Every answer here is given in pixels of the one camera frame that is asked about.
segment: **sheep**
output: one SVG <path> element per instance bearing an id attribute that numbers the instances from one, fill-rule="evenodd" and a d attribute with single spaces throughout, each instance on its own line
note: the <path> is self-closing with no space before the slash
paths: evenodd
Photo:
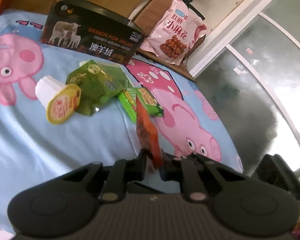
<path id="1" fill-rule="evenodd" d="M 68 31 L 67 35 L 64 37 L 64 41 L 63 41 L 63 45 L 66 44 L 67 40 L 71 37 L 72 33 L 77 33 L 78 27 L 80 27 L 81 25 L 77 24 L 77 23 L 67 23 L 67 22 L 57 22 L 52 30 L 52 36 L 50 38 L 50 40 L 52 39 L 52 37 L 58 37 L 60 36 L 60 33 L 63 31 Z"/>
<path id="2" fill-rule="evenodd" d="M 81 37 L 79 35 L 75 35 L 75 33 L 72 33 L 68 48 L 70 47 L 71 43 L 72 43 L 71 49 L 73 49 L 73 45 L 75 48 L 77 48 L 80 43 L 80 40 L 81 40 Z"/>
<path id="3" fill-rule="evenodd" d="M 54 31 L 52 33 L 52 36 L 49 39 L 49 44 L 51 44 L 51 43 L 54 44 L 55 38 L 59 38 L 59 42 L 58 42 L 58 46 L 59 46 L 61 41 L 66 37 L 68 32 L 69 32 L 68 30 L 67 31 L 63 30 L 61 32 L 60 31 Z"/>

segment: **green snack packet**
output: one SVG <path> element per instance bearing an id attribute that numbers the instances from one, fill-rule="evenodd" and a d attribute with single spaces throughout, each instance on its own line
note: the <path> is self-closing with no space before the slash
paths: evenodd
<path id="1" fill-rule="evenodd" d="M 139 98 L 150 116 L 163 116 L 163 109 L 147 88 L 127 88 L 118 98 L 131 120 L 136 123 L 136 98 Z"/>
<path id="2" fill-rule="evenodd" d="M 76 109 L 79 114 L 93 115 L 110 98 L 125 89 L 105 69 L 106 67 L 103 64 L 90 60 L 68 75 L 66 84 L 74 83 L 81 88 L 80 104 Z M 122 72 L 122 69 L 118 67 L 116 70 L 112 69 L 112 71 L 119 73 Z"/>

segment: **blue bedsheet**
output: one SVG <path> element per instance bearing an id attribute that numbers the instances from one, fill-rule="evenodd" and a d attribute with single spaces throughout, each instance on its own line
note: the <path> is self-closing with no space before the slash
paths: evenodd
<path id="1" fill-rule="evenodd" d="M 118 159 L 133 159 L 140 150 L 135 124 L 118 100 L 91 117 L 75 113 L 61 125 L 46 120 L 44 107 L 33 96 L 35 82 L 46 75 L 65 82 L 81 61 L 105 60 L 41 44 L 40 25 L 45 20 L 44 15 L 12 10 L 0 16 L 0 57 L 18 56 L 15 61 L 0 61 L 0 229 L 10 232 L 6 210 L 18 192 L 92 161 L 112 165 Z M 32 51 L 29 39 L 39 45 L 43 65 L 36 61 L 40 54 Z M 15 40 L 21 43 L 12 44 Z M 27 42 L 30 47 L 23 48 Z M 25 75 L 23 68 L 31 64 L 32 71 Z M 164 106 L 165 117 L 154 119 L 164 151 L 182 155 L 195 149 L 242 172 L 226 129 L 194 83 L 140 55 L 121 67 L 136 86 L 149 88 Z M 150 180 L 146 183 L 156 186 Z"/>

